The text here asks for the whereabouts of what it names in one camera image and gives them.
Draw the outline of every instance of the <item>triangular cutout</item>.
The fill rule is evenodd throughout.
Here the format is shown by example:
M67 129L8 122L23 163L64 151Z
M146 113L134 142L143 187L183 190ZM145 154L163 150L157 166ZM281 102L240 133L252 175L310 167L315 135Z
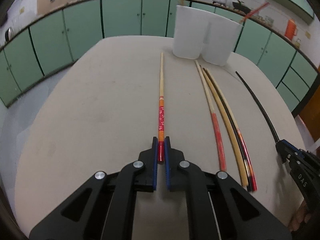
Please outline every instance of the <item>triangular cutout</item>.
M253 207L235 188L231 188L230 191L243 221L248 221L260 215L259 211Z
M61 215L71 219L74 222L78 222L82 216L85 205L92 192L91 188L84 190L70 205L68 205L62 212Z

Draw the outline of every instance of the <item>electrical outlet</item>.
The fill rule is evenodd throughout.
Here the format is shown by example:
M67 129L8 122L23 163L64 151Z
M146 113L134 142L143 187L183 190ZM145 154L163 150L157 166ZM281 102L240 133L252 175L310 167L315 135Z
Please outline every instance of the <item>electrical outlet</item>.
M306 36L308 39L311 39L311 34L309 32L306 32Z

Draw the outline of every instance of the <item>table top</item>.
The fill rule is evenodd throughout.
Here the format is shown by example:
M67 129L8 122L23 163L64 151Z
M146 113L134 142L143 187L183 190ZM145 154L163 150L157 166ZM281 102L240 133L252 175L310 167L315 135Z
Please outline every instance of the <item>table top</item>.
M96 171L110 174L151 148L157 136L160 53L164 52L165 135L203 171L219 170L204 89L193 60L172 54L172 38L123 36L101 40L57 84L30 128L15 185L16 218L31 229ZM269 127L236 76L238 71L268 113L280 139L304 144L277 90L248 59L231 53L226 66L199 59L224 93L246 142L258 191L253 196L287 224L302 196L282 165ZM229 137L217 106L227 172L240 182ZM132 239L188 239L182 192L165 188L158 165L153 194L138 193Z

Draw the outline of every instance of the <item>orange pitcher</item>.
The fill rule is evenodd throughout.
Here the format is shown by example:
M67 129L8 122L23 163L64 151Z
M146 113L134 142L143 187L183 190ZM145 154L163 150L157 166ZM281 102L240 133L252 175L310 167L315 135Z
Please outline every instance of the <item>orange pitcher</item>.
M287 29L285 30L284 36L286 36L290 41L292 41L293 37L297 35L297 25L294 22L294 19L290 19L288 21Z

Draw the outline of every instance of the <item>silver screw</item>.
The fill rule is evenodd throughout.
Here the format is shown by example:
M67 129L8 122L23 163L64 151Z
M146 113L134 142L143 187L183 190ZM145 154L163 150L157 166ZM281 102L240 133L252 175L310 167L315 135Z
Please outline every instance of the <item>silver screw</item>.
M105 177L105 173L103 171L97 171L96 174L94 175L94 177L96 179L103 179Z
M135 167L135 168L141 168L142 166L143 166L143 162L142 161L135 161L134 163L133 163L133 166Z
M228 177L228 174L224 171L219 171L218 172L218 178L219 179L226 179Z
M190 166L190 162L188 162L188 161L181 161L181 162L179 163L179 165L180 165L180 167L182 167L182 168L187 168L187 167Z

